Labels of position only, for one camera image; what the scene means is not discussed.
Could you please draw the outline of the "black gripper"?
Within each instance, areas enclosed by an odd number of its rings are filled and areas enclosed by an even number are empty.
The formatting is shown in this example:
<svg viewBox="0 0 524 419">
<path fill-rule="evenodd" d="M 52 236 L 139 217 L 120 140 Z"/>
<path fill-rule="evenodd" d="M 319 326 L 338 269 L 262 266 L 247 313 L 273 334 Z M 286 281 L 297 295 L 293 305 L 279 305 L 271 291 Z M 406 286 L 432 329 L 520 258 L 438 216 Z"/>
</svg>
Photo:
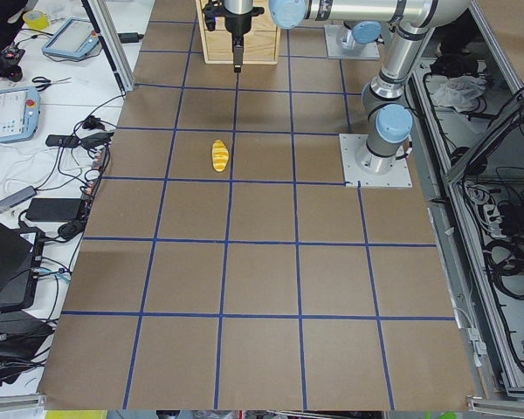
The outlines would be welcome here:
<svg viewBox="0 0 524 419">
<path fill-rule="evenodd" d="M 252 0 L 208 1 L 202 8 L 208 31 L 216 29 L 217 18 L 224 19 L 225 29 L 232 37 L 233 71 L 240 73 L 244 63 L 244 36 L 252 28 L 252 19 L 265 13 L 264 7 L 254 6 Z"/>
</svg>

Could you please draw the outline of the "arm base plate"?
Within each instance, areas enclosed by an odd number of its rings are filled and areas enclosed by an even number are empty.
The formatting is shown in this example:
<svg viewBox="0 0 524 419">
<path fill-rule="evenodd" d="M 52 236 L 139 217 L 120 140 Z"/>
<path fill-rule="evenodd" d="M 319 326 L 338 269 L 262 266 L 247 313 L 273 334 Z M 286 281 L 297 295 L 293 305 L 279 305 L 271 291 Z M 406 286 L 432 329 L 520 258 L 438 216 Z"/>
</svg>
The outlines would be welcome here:
<svg viewBox="0 0 524 419">
<path fill-rule="evenodd" d="M 376 41 L 358 43 L 352 31 L 342 25 L 330 24 L 324 28 L 327 57 L 331 59 L 378 60 L 380 52 Z"/>
<path fill-rule="evenodd" d="M 367 148 L 367 134 L 340 134 L 344 184 L 348 188 L 410 189 L 412 181 L 403 145 L 391 157 L 378 157 Z"/>
</svg>

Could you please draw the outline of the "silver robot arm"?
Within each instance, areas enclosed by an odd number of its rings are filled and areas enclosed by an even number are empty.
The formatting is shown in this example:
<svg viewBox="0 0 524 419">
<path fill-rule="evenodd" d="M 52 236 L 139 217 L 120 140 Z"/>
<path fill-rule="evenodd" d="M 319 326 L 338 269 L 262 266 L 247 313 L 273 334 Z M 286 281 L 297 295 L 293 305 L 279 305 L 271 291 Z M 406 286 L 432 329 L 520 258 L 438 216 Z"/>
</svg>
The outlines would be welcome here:
<svg viewBox="0 0 524 419">
<path fill-rule="evenodd" d="M 379 104 L 398 100 L 421 55 L 430 30 L 449 24 L 468 7 L 468 1 L 270 1 L 256 7 L 252 1 L 209 1 L 202 8 L 208 31 L 224 20 L 231 34 L 232 65 L 240 73 L 244 63 L 245 34 L 252 20 L 267 13 L 281 29 L 292 29 L 302 21 L 377 21 L 396 26 L 390 49 L 380 72 L 369 85 Z"/>
<path fill-rule="evenodd" d="M 354 50 L 359 45 L 375 42 L 381 35 L 381 24 L 377 21 L 344 21 L 339 35 L 343 49 Z"/>
</svg>

